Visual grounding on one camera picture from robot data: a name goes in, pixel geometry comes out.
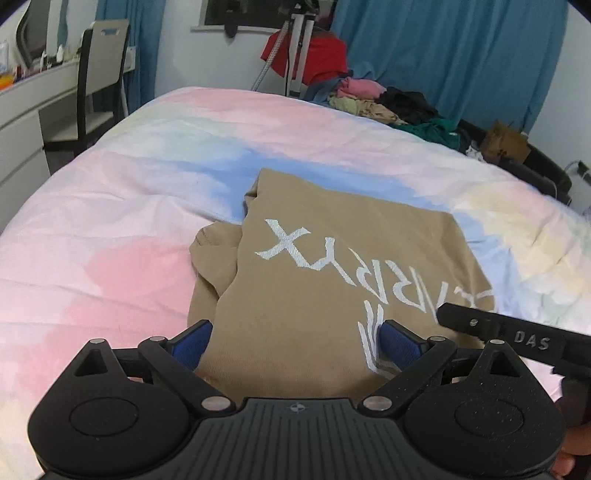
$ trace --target finger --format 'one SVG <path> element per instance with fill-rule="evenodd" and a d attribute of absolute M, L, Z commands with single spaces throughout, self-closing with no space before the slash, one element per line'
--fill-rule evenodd
<path fill-rule="evenodd" d="M 572 455 L 591 455 L 591 423 L 566 431 L 562 451 Z"/>
<path fill-rule="evenodd" d="M 552 467 L 552 473 L 558 476 L 565 476 L 568 475 L 573 468 L 574 457 L 568 453 L 560 452 Z"/>

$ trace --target tie-dye duvet cover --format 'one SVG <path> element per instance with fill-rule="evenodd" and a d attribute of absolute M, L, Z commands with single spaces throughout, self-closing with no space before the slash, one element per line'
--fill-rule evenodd
<path fill-rule="evenodd" d="M 28 416 L 88 339 L 120 348 L 185 328 L 188 246 L 214 220 L 241 222 L 262 167 L 452 213 L 500 313 L 591 333 L 591 228 L 553 199 L 368 119 L 280 96 L 177 90 L 57 172 L 0 236 L 0 478 L 40 473 Z M 548 370 L 537 373 L 556 393 Z"/>

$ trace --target window sill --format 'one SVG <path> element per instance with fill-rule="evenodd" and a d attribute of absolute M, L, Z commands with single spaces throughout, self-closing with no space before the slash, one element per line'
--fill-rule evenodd
<path fill-rule="evenodd" d="M 194 25 L 191 26 L 191 33 L 198 32 L 223 32 L 223 25 Z M 277 31 L 276 28 L 267 27 L 238 27 L 238 33 L 258 33 L 262 35 L 271 35 Z"/>

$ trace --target blue gripper pad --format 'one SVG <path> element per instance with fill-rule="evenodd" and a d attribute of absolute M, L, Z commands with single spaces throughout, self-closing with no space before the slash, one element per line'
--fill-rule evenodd
<path fill-rule="evenodd" d="M 212 330 L 213 326 L 207 320 L 196 323 L 168 342 L 169 353 L 189 370 L 195 370 L 207 348 Z"/>
<path fill-rule="evenodd" d="M 427 341 L 393 320 L 380 327 L 379 345 L 400 370 L 408 368 L 429 349 Z"/>

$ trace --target letter x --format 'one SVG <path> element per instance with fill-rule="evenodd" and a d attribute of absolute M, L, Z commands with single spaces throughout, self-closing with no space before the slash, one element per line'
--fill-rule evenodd
<path fill-rule="evenodd" d="M 294 241 L 296 241 L 299 237 L 310 233 L 305 228 L 298 228 L 295 232 L 290 233 L 287 235 L 285 230 L 281 228 L 279 222 L 277 220 L 265 220 L 267 224 L 271 227 L 271 230 L 276 234 L 277 238 L 279 239 L 279 243 L 276 244 L 273 248 L 266 250 L 264 252 L 256 252 L 259 257 L 264 258 L 265 260 L 269 260 L 273 258 L 283 250 L 286 250 L 287 253 L 291 255 L 294 259 L 295 263 L 298 267 L 303 268 L 310 268 L 310 264 L 304 258 L 304 256 L 300 253 L 300 251 L 294 245 Z"/>

